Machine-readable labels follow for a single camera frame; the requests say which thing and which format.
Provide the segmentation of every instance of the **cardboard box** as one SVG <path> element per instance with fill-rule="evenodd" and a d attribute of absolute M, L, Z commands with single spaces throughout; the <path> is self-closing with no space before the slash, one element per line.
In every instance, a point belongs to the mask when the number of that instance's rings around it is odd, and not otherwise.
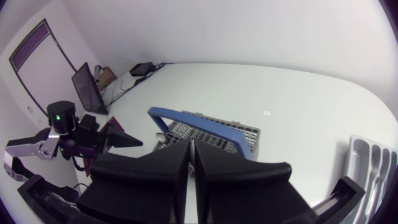
<path fill-rule="evenodd" d="M 99 91 L 103 91 L 105 87 L 107 87 L 109 84 L 115 81 L 115 79 L 117 79 L 116 75 L 114 75 L 109 67 L 104 67 L 103 70 L 104 72 L 99 77 L 99 82 L 97 83 Z"/>

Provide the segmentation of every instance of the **blue handle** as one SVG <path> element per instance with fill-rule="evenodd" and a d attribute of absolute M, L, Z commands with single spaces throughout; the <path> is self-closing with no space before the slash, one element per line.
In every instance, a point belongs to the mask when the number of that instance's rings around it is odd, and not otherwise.
<path fill-rule="evenodd" d="M 239 155 L 245 159 L 252 159 L 249 144 L 246 142 L 244 134 L 236 129 L 229 128 L 225 125 L 199 118 L 194 115 L 165 108 L 151 107 L 148 111 L 148 114 L 163 133 L 167 133 L 169 131 L 169 127 L 167 127 L 162 118 L 172 119 L 232 142 L 238 150 Z"/>

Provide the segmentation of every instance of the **robotic hand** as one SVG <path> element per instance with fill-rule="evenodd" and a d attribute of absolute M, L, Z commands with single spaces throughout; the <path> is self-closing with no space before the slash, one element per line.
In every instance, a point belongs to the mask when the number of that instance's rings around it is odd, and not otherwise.
<path fill-rule="evenodd" d="M 39 131 L 29 138 L 10 140 L 4 153 L 4 168 L 16 181 L 28 181 L 34 174 L 26 169 L 18 157 L 37 156 L 43 160 L 53 160 L 58 149 L 62 156 L 73 159 L 76 169 L 79 167 L 75 157 L 94 159 L 106 152 L 108 146 L 141 146 L 142 142 L 120 131 L 112 124 L 107 124 L 100 133 L 94 116 L 84 115 L 79 122 L 75 117 L 75 104 L 58 101 L 47 107 L 49 128 Z"/>

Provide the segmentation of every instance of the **white table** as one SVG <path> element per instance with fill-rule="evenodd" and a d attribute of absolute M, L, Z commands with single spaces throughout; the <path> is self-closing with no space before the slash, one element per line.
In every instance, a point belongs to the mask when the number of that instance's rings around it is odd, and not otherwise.
<path fill-rule="evenodd" d="M 133 78 L 123 75 L 123 88 Z M 104 95 L 106 104 L 120 79 Z M 352 134 L 398 148 L 398 123 L 387 106 L 363 87 L 295 70 L 227 64 L 166 65 L 115 102 L 114 116 L 142 147 L 112 149 L 124 156 L 150 153 L 160 132 L 147 114 L 151 106 L 200 112 L 261 130 L 259 162 L 287 162 L 290 183 L 312 207 L 343 176 Z M 97 115 L 104 124 L 106 116 Z M 91 180 L 82 172 L 79 182 Z M 187 223 L 197 222 L 195 183 L 188 181 Z"/>

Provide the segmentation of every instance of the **computer monitor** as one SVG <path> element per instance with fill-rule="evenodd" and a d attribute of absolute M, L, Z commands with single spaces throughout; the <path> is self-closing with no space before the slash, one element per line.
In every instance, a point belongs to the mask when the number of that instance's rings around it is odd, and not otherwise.
<path fill-rule="evenodd" d="M 86 111 L 108 114 L 87 62 L 72 76 L 72 81 Z"/>

